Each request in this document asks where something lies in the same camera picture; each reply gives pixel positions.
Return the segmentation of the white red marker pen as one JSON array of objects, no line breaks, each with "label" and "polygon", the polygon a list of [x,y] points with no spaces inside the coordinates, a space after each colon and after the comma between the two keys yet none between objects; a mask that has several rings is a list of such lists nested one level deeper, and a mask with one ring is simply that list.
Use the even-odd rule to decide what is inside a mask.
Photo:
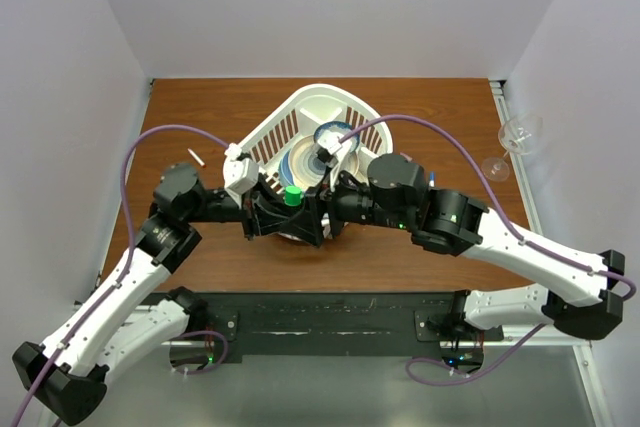
[{"label": "white red marker pen", "polygon": [[196,161],[196,163],[202,167],[205,168],[206,167],[206,163],[204,162],[204,160],[191,148],[187,148],[187,152],[191,155],[191,157]]}]

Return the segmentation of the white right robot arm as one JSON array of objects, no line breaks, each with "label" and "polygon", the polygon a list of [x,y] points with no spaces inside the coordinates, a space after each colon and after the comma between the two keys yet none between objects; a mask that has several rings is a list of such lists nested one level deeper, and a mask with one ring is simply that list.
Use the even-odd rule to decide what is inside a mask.
[{"label": "white right robot arm", "polygon": [[371,160],[366,179],[341,171],[330,190],[327,220],[403,229],[424,250],[494,264],[531,285],[463,293],[445,316],[448,333],[469,339],[503,325],[552,325],[585,340],[606,338],[623,320],[613,287],[624,273],[622,254],[592,254],[520,227],[483,202],[428,184],[424,169],[399,154]]}]

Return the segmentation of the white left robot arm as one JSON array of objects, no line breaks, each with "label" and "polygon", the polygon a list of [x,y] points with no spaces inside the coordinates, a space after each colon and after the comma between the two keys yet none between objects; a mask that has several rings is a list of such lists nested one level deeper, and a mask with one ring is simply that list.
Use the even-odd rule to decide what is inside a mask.
[{"label": "white left robot arm", "polygon": [[106,396],[109,386],[157,345],[173,339],[211,339],[220,345],[211,370],[225,359],[229,341],[213,330],[207,302],[191,290],[171,290],[140,319],[130,314],[191,255],[201,240],[198,222],[239,222],[248,237],[289,226],[307,205],[303,192],[275,192],[257,165],[234,161],[221,189],[204,187],[194,166],[175,164],[153,192],[150,215],[130,235],[117,266],[80,308],[39,343],[25,342],[12,361],[27,389],[57,417],[76,426]]}]

